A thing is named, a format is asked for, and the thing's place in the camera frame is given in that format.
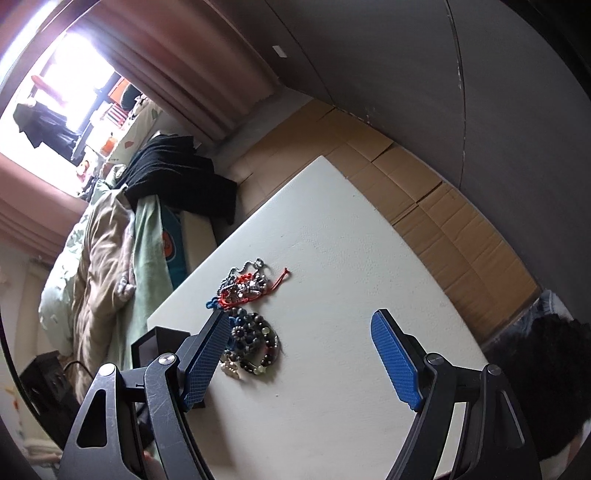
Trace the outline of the white leaf-patterned cot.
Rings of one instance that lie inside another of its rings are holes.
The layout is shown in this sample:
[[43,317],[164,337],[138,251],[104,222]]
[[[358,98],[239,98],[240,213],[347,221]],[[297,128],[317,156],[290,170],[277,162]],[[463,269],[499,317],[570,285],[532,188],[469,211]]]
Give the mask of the white leaf-patterned cot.
[[127,165],[146,141],[161,112],[151,99],[139,97],[127,119],[107,138],[100,153],[105,162]]

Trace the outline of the black clothing on bed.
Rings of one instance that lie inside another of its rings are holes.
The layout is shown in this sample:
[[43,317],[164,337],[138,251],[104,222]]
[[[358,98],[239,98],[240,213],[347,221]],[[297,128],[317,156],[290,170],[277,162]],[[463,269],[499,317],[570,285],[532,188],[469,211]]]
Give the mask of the black clothing on bed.
[[155,195],[166,206],[235,222],[238,184],[214,171],[211,159],[197,154],[190,136],[158,135],[131,158],[115,186],[125,189],[132,207]]

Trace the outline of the pink curtain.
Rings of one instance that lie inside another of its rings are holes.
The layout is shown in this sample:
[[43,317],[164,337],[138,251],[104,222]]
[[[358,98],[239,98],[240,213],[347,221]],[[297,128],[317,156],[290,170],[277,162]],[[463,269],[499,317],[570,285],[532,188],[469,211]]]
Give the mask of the pink curtain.
[[74,27],[205,145],[228,137],[279,84],[209,1],[100,1]]
[[87,203],[1,157],[1,241],[52,263]]

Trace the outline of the silver chain red cord jewelry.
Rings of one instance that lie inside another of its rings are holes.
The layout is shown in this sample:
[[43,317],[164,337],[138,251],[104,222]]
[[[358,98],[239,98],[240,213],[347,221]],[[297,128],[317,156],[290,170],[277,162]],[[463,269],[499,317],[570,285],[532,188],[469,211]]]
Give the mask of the silver chain red cord jewelry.
[[256,302],[276,291],[290,276],[290,270],[283,268],[276,279],[270,279],[266,275],[266,267],[262,258],[246,261],[242,268],[232,267],[219,284],[215,295],[205,303],[205,308],[229,311]]

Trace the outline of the hanging dark garment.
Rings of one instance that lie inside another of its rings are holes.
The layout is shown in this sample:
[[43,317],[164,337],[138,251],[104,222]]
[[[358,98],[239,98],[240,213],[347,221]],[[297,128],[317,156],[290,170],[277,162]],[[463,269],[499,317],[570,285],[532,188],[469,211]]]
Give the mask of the hanging dark garment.
[[33,105],[17,104],[13,119],[19,132],[26,135],[34,148],[44,143],[64,159],[71,160],[79,135],[67,127],[65,116],[35,102]]

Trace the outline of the light green pillow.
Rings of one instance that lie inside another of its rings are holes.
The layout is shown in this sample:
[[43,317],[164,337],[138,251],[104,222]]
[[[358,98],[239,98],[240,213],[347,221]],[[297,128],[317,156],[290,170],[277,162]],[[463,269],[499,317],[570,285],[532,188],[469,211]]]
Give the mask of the light green pillow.
[[52,347],[64,356],[70,355],[73,350],[73,287],[86,227],[94,205],[110,190],[106,181],[96,181],[90,201],[70,231],[41,292],[38,308],[41,327]]

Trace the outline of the teal orange cushion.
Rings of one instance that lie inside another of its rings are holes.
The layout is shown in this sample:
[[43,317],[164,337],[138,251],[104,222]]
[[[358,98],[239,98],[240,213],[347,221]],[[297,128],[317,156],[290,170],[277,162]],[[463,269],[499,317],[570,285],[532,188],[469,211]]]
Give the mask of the teal orange cushion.
[[172,289],[175,290],[188,276],[180,216],[162,205],[161,223],[164,257]]

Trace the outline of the dark grey wardrobe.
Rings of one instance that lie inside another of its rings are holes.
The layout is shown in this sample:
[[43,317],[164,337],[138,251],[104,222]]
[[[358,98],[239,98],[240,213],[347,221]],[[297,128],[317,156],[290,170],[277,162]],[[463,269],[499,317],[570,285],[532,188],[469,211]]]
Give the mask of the dark grey wardrobe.
[[338,107],[418,155],[590,315],[590,99],[501,1],[273,1]]

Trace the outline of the pink curtain left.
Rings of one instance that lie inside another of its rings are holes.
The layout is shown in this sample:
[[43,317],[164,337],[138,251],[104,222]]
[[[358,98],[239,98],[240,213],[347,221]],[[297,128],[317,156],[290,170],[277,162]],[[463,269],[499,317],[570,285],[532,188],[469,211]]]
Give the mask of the pink curtain left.
[[1,157],[1,241],[52,263],[87,203]]

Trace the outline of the black box on floor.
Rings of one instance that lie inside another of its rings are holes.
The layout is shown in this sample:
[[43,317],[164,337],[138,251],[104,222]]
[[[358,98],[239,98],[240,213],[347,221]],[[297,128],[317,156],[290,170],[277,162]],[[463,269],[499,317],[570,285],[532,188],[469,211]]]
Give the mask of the black box on floor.
[[59,353],[51,351],[37,355],[19,378],[40,416],[40,425],[50,439],[63,449],[80,403],[59,362]]

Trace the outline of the flattened cardboard sheets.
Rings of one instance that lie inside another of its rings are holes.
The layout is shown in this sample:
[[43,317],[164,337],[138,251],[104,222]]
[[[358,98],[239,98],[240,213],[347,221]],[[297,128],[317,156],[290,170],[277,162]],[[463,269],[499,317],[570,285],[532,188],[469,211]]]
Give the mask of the flattened cardboard sheets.
[[412,248],[485,344],[540,289],[521,259],[457,188],[392,139],[311,100],[228,167],[246,214],[324,155]]

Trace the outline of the white wall socket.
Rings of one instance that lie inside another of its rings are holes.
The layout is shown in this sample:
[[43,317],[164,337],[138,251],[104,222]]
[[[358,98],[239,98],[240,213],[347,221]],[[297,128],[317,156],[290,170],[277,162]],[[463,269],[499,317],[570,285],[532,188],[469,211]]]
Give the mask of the white wall socket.
[[284,52],[283,48],[281,48],[280,45],[273,45],[273,51],[276,52],[276,55],[280,58],[287,58],[287,53]]

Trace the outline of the black item on cot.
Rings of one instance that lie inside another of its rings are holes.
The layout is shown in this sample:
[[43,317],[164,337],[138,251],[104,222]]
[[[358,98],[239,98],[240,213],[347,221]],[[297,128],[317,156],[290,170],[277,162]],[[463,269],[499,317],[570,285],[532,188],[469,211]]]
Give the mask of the black item on cot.
[[136,102],[136,98],[140,97],[141,95],[141,91],[139,91],[134,85],[129,84],[121,95],[121,99],[119,102],[121,108],[124,111],[129,112],[133,109]]

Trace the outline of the pink curtain right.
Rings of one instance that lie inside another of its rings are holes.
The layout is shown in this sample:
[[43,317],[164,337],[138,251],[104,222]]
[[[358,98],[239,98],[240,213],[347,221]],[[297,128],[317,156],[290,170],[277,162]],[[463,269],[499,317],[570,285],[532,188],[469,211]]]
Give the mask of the pink curtain right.
[[74,27],[205,145],[228,137],[279,84],[209,1],[100,1]]

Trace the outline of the beige duvet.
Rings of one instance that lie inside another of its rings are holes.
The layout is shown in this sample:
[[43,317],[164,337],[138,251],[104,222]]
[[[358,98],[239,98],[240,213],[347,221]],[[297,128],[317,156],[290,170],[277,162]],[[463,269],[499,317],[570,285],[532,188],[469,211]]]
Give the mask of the beige duvet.
[[136,289],[132,267],[134,212],[125,189],[110,190],[94,205],[73,288],[73,359],[68,374],[84,399],[107,357],[116,317]]

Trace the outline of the green bed sheet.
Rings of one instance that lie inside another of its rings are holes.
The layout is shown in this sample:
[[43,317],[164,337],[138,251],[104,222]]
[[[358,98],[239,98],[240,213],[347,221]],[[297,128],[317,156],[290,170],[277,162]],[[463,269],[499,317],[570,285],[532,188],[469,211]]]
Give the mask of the green bed sheet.
[[135,210],[132,255],[136,291],[117,314],[107,354],[107,359],[121,370],[132,367],[131,345],[147,332],[148,318],[173,291],[162,232],[158,198],[140,199]]

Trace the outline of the black jewelry box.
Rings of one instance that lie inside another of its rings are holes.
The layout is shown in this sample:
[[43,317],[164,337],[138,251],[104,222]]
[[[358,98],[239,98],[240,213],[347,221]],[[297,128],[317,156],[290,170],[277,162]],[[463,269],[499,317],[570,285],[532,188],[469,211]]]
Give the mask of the black jewelry box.
[[199,332],[190,335],[183,330],[174,330],[156,326],[142,335],[131,345],[132,367],[147,367],[154,359],[162,354],[175,354],[180,352],[177,365],[177,384],[179,398],[182,401],[182,409],[188,412],[191,409],[205,407],[204,393],[197,393],[189,385],[190,372],[197,356],[208,340],[208,333]]

